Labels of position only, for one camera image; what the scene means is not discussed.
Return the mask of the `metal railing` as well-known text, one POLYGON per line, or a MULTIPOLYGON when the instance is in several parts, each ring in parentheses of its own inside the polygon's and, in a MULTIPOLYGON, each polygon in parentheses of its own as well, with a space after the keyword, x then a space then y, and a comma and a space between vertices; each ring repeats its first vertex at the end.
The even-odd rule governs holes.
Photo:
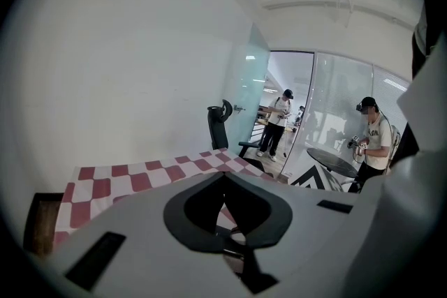
POLYGON ((265 121, 256 121, 249 138, 249 142, 256 143, 263 140, 264 131, 266 127, 265 121))

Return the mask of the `black office chair with headrest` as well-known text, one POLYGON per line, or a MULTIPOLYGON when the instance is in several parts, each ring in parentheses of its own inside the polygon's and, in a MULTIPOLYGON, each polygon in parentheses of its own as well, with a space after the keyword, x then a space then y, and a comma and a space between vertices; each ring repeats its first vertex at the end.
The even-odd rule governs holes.
MULTIPOLYGON (((210 137, 212 141, 213 149, 228 149, 229 143, 226 134, 225 122, 233 113, 231 104, 223 99, 222 106, 210 106, 207 108, 207 121, 210 130, 210 137)), ((242 148, 239 157, 244 159, 249 164, 253 165, 257 169, 265 172, 263 164, 252 158, 246 158, 245 154, 249 148, 258 148, 257 144, 250 142, 238 142, 238 145, 242 148)))

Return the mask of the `frosted glass door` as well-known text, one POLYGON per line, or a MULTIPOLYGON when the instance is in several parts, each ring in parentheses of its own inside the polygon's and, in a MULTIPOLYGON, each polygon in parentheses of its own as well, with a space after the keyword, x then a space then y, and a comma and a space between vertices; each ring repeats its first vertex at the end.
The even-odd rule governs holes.
POLYGON ((236 112, 226 122, 229 149, 240 150, 238 142, 247 142, 251 136, 261 101, 270 58, 270 48, 258 27, 253 24, 247 44, 236 52, 231 61, 224 98, 232 106, 245 111, 236 112))

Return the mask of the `round black marble table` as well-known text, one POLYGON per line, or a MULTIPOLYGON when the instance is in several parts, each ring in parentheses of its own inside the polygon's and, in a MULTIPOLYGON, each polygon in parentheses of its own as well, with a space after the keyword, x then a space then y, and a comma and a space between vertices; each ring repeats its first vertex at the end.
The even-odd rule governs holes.
POLYGON ((307 153, 320 165, 325 167, 328 172, 334 172, 349 178, 342 185, 356 182, 355 178, 357 177, 358 171, 344 159, 318 148, 307 148, 307 153))

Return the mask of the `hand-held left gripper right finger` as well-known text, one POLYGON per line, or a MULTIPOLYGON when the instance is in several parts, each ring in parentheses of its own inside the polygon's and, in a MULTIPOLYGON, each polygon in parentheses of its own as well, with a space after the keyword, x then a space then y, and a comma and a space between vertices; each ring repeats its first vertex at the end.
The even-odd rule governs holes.
POLYGON ((286 186, 244 174, 227 177, 257 196, 282 199, 293 212, 276 245, 254 250, 261 273, 277 281, 255 298, 357 296, 350 268, 374 216, 372 183, 356 195, 286 186))

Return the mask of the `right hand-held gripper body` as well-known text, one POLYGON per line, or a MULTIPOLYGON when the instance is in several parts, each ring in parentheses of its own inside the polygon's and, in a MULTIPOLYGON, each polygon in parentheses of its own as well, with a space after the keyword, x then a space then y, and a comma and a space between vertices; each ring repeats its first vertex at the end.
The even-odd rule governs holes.
POLYGON ((355 180, 346 178, 344 181, 339 181, 329 170, 320 165, 313 165, 297 179, 290 180, 291 186, 337 192, 348 192, 353 184, 356 184, 355 180))

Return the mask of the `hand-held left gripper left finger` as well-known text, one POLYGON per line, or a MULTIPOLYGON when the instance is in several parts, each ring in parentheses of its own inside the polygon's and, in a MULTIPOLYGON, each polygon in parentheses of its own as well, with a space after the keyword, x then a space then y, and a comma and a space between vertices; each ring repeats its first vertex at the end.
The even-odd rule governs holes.
POLYGON ((65 239, 37 266, 70 298, 248 298, 251 292, 220 254, 181 245, 166 229, 163 210, 178 193, 211 178, 203 174, 127 196, 65 239), (67 273, 107 233, 124 241, 90 290, 67 273))

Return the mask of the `red white checkered tablecloth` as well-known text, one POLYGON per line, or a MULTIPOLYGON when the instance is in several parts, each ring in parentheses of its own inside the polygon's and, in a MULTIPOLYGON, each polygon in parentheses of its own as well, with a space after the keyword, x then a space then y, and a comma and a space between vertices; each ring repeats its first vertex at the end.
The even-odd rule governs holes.
POLYGON ((227 149, 143 163, 77 167, 59 206, 53 246, 58 246, 70 234, 129 195, 213 172, 234 172, 273 180, 227 149))

